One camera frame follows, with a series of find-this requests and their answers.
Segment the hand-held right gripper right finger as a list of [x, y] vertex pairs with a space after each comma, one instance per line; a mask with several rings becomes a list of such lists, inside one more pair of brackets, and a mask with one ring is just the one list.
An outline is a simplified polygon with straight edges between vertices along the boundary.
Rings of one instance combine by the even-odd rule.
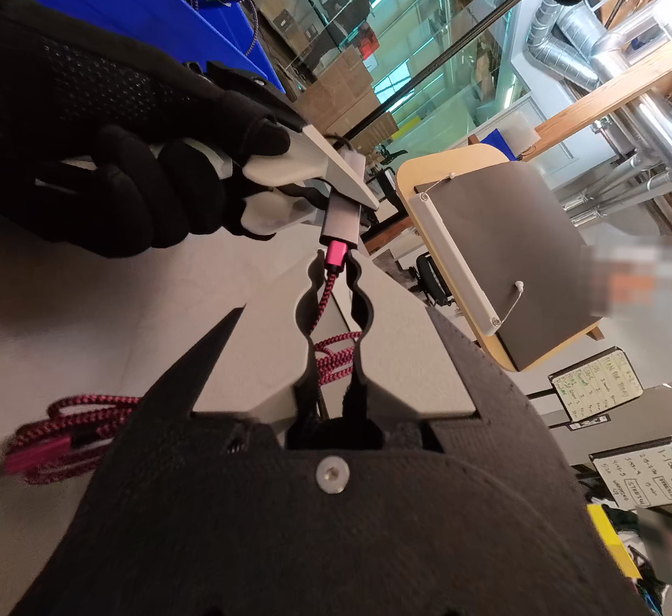
[[343, 417], [397, 423], [480, 422], [445, 339], [421, 300], [362, 254], [348, 254], [351, 317], [360, 336]]

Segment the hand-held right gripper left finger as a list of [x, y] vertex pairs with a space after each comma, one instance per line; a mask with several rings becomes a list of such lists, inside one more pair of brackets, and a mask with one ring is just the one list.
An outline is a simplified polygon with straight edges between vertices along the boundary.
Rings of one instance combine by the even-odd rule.
[[310, 251], [251, 295], [193, 407], [288, 430], [319, 402], [311, 334], [324, 285], [324, 252]]

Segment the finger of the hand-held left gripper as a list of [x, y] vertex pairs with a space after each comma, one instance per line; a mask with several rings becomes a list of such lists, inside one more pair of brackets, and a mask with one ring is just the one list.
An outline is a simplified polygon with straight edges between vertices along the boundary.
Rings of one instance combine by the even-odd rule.
[[263, 191], [243, 199], [240, 228], [243, 234], [276, 234], [294, 225], [321, 225], [324, 208], [305, 195], [280, 190]]
[[321, 179], [341, 196], [363, 207], [377, 210], [379, 201], [364, 178], [321, 135], [314, 126], [301, 132], [288, 129], [290, 147], [279, 156], [252, 155], [243, 167], [244, 176], [262, 186], [281, 187], [309, 179]]

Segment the person's left hand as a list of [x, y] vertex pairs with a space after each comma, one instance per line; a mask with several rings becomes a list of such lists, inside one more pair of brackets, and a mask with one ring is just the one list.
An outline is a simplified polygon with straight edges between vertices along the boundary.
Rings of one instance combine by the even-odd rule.
[[287, 128], [163, 51], [43, 6], [1, 0], [1, 216], [104, 258], [224, 228], [243, 234], [252, 155]]

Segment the stack of cardboard boxes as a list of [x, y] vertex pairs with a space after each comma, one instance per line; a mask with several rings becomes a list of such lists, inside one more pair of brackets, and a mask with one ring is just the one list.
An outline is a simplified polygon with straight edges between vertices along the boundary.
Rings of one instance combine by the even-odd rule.
[[343, 137], [379, 104], [359, 51], [349, 47], [299, 95], [294, 107], [321, 133]]

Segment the black office chair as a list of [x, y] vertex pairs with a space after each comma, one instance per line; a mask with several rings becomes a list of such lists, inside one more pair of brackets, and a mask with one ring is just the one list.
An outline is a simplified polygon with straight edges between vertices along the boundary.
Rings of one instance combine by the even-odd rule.
[[430, 254], [424, 253], [416, 258], [415, 266], [410, 267], [408, 271], [415, 278], [416, 282], [409, 288], [409, 291], [424, 297], [424, 302], [428, 305], [438, 307], [449, 307], [455, 303], [452, 290], [444, 281]]

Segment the handwritten whiteboard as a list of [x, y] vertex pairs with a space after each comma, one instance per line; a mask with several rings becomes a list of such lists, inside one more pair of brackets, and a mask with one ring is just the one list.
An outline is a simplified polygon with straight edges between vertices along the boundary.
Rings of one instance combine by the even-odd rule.
[[671, 505], [671, 437], [589, 456], [623, 511]]
[[626, 352], [616, 346], [557, 371], [548, 379], [571, 422], [600, 416], [644, 393]]

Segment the yellow plastic bin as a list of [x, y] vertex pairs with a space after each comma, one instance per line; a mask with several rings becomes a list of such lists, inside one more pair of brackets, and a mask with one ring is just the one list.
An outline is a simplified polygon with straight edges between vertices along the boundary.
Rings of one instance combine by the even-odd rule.
[[599, 504], [588, 504], [587, 511], [610, 556], [616, 562], [626, 578], [639, 580], [641, 573], [626, 546], [618, 536], [616, 529]]

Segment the silver ventilation duct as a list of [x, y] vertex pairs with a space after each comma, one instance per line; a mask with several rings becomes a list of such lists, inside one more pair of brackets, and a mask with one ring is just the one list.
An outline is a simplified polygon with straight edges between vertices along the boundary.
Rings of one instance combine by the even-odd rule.
[[573, 223], [671, 195], [671, 0], [542, 0], [525, 45], [586, 102], [543, 122], [520, 158], [539, 158], [604, 118], [634, 151], [561, 202]]

